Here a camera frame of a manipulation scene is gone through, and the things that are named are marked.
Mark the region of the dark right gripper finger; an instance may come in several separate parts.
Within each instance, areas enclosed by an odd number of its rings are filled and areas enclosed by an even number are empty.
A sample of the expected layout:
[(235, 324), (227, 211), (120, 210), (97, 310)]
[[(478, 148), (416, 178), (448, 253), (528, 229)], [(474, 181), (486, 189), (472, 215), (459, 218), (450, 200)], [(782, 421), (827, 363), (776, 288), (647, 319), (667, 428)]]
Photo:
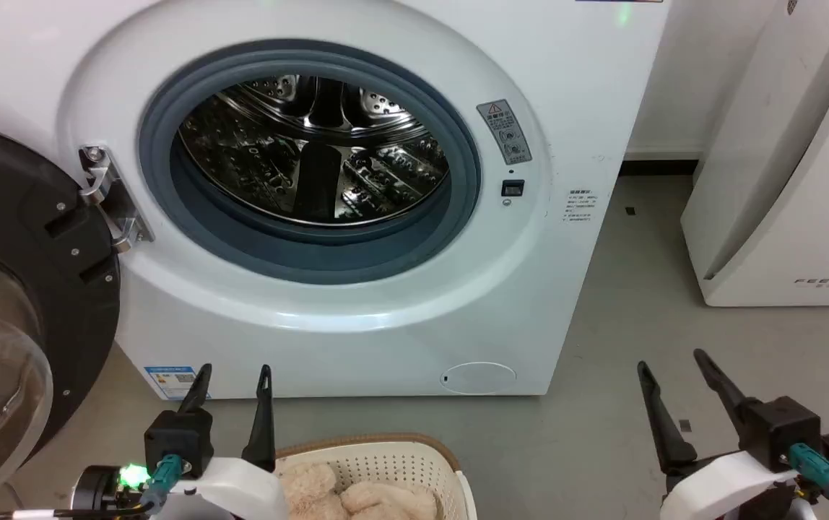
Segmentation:
[(745, 395), (703, 349), (694, 349), (694, 358), (706, 385), (717, 393), (719, 401), (724, 405), (736, 434), (744, 435), (747, 431), (744, 412), (749, 405), (755, 403), (755, 397)]
[(637, 376), (660, 471), (667, 477), (685, 477), (694, 467), (696, 450), (681, 435), (661, 397), (659, 382), (648, 363), (637, 363)]

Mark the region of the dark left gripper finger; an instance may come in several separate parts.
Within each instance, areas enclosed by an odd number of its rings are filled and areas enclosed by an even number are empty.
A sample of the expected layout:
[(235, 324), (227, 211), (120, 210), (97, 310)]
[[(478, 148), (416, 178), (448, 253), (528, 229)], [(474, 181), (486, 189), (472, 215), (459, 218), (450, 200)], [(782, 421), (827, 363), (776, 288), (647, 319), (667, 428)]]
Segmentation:
[(204, 363), (194, 376), (186, 395), (178, 408), (178, 415), (193, 414), (199, 411), (209, 395), (209, 382), (212, 374), (211, 363)]
[(259, 374), (256, 388), (256, 411), (248, 442), (242, 450), (244, 461), (266, 472), (275, 471), (276, 443), (274, 435), (274, 411), (272, 368), (265, 363)]

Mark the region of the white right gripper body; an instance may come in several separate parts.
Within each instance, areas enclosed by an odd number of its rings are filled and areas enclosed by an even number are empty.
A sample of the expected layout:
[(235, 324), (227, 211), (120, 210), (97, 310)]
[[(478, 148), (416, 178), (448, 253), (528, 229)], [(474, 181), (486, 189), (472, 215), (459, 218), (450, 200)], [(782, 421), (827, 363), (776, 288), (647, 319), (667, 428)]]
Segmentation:
[(719, 457), (672, 488), (659, 519), (716, 519), (755, 499), (798, 471), (772, 471), (746, 451)]

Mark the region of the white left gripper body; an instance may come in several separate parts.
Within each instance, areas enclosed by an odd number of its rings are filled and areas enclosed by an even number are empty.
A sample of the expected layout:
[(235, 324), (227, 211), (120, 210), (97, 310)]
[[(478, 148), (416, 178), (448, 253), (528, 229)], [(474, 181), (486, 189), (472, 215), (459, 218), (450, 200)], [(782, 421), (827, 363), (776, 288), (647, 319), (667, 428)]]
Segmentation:
[(274, 473), (239, 458), (214, 457), (202, 477), (181, 480), (161, 519), (288, 519), (285, 491)]

